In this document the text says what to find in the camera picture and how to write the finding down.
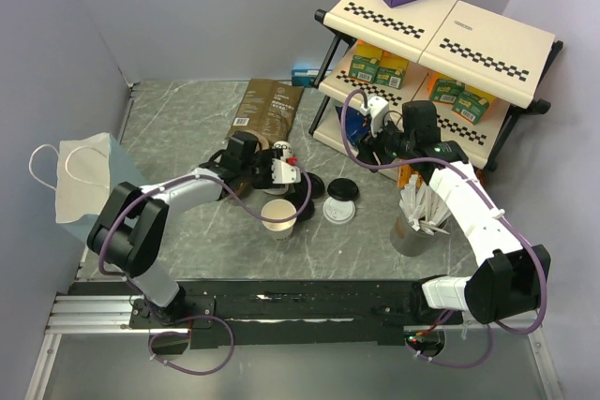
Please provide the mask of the black cup lid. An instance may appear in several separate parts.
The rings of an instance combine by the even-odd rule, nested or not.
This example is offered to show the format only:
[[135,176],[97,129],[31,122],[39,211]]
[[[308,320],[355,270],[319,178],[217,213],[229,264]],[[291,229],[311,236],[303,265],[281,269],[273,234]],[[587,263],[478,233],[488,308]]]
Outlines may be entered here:
[[327,194],[335,200],[354,201],[359,197],[359,188],[351,179],[337,178],[329,183]]

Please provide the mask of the single white paper cup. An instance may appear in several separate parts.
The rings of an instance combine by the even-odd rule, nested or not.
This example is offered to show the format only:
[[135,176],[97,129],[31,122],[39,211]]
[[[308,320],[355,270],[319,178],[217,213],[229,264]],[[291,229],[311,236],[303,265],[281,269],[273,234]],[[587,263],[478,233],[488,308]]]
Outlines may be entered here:
[[296,222],[295,206],[283,199],[267,202],[261,211],[262,224],[267,234],[275,241],[284,241],[291,237]]

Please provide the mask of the white paper cup stack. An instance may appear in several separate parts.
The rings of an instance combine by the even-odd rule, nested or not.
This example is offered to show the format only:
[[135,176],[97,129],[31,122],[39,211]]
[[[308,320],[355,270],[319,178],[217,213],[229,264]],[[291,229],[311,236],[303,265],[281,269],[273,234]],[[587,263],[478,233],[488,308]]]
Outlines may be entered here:
[[284,195],[290,184],[297,180],[297,173],[288,160],[293,157],[293,149],[287,141],[275,141],[271,147],[257,153],[254,188],[269,195]]

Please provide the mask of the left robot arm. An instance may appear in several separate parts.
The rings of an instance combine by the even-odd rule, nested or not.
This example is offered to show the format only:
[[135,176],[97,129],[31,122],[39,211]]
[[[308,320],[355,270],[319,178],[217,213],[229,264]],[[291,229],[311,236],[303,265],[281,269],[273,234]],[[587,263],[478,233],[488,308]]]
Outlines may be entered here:
[[155,185],[116,185],[87,237],[102,274],[120,276],[152,305],[152,316],[166,327],[183,320],[186,294],[159,264],[158,253],[168,220],[206,203],[238,200],[241,185],[269,189],[302,186],[303,203],[276,218],[250,210],[268,225],[294,221],[311,201],[308,172],[280,148],[264,148],[258,138],[237,131],[225,148],[186,175]]

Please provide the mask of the white plastic cup lids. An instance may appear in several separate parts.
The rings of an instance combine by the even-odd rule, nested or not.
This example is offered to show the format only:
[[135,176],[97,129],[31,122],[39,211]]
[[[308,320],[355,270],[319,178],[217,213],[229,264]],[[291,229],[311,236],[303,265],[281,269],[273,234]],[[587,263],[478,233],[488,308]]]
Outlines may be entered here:
[[322,213],[330,223],[344,225],[354,218],[356,207],[352,200],[342,201],[329,197],[322,206]]

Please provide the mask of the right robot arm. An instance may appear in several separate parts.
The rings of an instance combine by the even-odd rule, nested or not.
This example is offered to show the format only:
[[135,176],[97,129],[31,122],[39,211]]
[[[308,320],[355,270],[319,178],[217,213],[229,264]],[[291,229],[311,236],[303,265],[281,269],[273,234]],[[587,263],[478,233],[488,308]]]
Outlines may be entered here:
[[443,201],[475,255],[477,269],[467,277],[438,276],[421,284],[422,292],[409,302],[411,316],[430,323],[443,309],[467,311],[482,324],[534,311],[535,331],[548,307],[547,280],[551,262],[542,245],[530,244],[507,221],[480,184],[461,146],[445,141],[430,101],[402,106],[402,125],[388,114],[387,100],[363,98],[359,111],[370,131],[358,143],[355,162],[377,171],[409,166]]

